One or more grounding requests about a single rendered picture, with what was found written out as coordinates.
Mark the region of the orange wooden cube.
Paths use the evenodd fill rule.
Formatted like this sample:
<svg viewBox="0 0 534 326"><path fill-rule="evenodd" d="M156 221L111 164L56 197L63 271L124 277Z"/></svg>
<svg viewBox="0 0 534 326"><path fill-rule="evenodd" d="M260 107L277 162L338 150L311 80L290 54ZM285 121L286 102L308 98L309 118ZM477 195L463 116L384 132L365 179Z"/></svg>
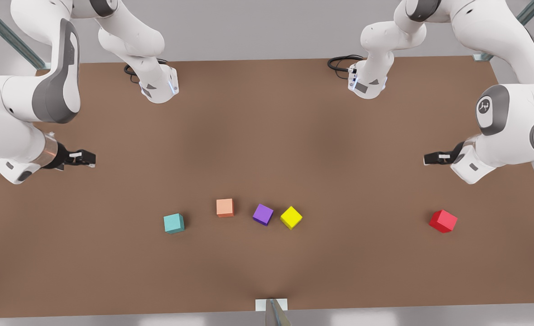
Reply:
<svg viewBox="0 0 534 326"><path fill-rule="evenodd" d="M232 217L234 212L234 201L232 198L219 199L216 201L216 214L218 217Z"/></svg>

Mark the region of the light blue wooden cube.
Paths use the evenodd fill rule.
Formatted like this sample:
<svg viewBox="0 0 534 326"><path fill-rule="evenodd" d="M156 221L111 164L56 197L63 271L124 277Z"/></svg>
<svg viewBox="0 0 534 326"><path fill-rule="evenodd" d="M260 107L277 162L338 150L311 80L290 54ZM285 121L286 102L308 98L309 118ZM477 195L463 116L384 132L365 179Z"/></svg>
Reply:
<svg viewBox="0 0 534 326"><path fill-rule="evenodd" d="M180 213L164 216L163 221L164 231L170 235L185 230L184 218Z"/></svg>

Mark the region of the red wooden cube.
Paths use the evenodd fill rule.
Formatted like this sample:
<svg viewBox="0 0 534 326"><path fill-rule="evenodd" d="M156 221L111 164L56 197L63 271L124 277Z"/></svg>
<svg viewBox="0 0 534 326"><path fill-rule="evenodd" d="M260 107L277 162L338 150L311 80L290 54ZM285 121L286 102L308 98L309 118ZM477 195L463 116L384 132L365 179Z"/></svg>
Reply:
<svg viewBox="0 0 534 326"><path fill-rule="evenodd" d="M456 224L457 217L445 210L435 212L429 221L429 225L441 233L453 231Z"/></svg>

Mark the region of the purple wooden cube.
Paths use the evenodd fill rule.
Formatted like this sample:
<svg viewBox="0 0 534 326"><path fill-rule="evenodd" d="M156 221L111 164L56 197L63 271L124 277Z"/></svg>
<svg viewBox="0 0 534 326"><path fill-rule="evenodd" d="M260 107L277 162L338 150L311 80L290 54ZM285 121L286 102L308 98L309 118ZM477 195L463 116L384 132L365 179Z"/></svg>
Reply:
<svg viewBox="0 0 534 326"><path fill-rule="evenodd" d="M256 208L254 214L252 215L252 218L260 223L261 225L268 225L269 221L273 215L274 210L264 206L262 204L259 204Z"/></svg>

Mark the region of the yellow wooden cube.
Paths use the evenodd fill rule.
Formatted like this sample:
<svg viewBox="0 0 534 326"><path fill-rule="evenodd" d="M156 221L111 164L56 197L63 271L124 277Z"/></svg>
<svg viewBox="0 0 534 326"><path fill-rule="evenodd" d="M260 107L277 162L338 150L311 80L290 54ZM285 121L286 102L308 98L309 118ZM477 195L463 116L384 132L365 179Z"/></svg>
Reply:
<svg viewBox="0 0 534 326"><path fill-rule="evenodd" d="M292 230L302 219L302 215L293 206L290 206L280 216L280 221L282 221L283 224L290 230Z"/></svg>

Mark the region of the silver frame post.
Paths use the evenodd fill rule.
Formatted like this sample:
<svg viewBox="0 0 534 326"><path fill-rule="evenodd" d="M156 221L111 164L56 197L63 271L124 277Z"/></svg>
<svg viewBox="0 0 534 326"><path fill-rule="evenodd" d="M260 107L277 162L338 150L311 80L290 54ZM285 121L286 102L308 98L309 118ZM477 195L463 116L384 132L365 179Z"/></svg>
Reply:
<svg viewBox="0 0 534 326"><path fill-rule="evenodd" d="M511 16L511 11L505 9L503 12L497 12L495 19L496 25L486 25L485 31L495 33L498 32L498 37L508 39L511 36L518 35L524 30L525 25L534 18L534 0L523 0L526 6L515 17Z"/></svg>
<svg viewBox="0 0 534 326"><path fill-rule="evenodd" d="M51 68L51 64L44 62L2 19L0 19L0 37L36 70L49 70Z"/></svg>
<svg viewBox="0 0 534 326"><path fill-rule="evenodd" d="M288 299L256 299L255 310L265 312L265 326L291 326L285 312L288 311Z"/></svg>

